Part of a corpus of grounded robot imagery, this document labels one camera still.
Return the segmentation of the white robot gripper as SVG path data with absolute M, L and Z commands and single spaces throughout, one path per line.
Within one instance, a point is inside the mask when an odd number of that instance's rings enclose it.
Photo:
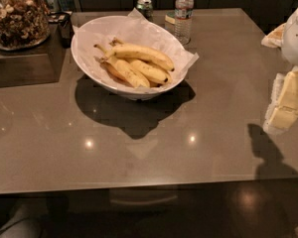
M 281 52 L 294 65 L 298 65 L 298 8 L 284 27 Z M 263 131 L 278 135 L 289 129 L 298 119 L 298 71 L 286 75 L 277 73 L 272 84 Z

